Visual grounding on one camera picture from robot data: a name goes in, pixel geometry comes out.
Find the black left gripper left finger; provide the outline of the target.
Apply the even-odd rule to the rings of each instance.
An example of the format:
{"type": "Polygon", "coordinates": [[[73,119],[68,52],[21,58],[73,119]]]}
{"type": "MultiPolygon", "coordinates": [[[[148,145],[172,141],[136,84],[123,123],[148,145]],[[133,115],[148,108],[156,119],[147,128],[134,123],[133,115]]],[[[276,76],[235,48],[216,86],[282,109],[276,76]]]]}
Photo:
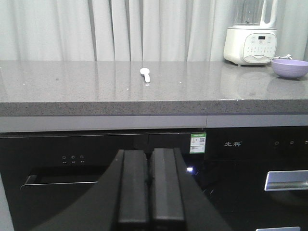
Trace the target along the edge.
{"type": "Polygon", "coordinates": [[[36,231],[146,231],[148,168],[140,150],[119,150],[84,194],[36,231]]]}

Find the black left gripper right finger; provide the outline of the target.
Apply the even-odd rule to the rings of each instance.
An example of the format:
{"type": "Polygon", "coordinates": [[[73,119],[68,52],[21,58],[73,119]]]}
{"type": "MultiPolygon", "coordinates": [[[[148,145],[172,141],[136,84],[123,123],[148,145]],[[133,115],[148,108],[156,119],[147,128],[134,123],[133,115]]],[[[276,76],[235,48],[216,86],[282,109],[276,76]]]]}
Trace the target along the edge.
{"type": "Polygon", "coordinates": [[[231,227],[186,171],[180,150],[155,148],[150,174],[155,231],[229,231],[231,227]]]}

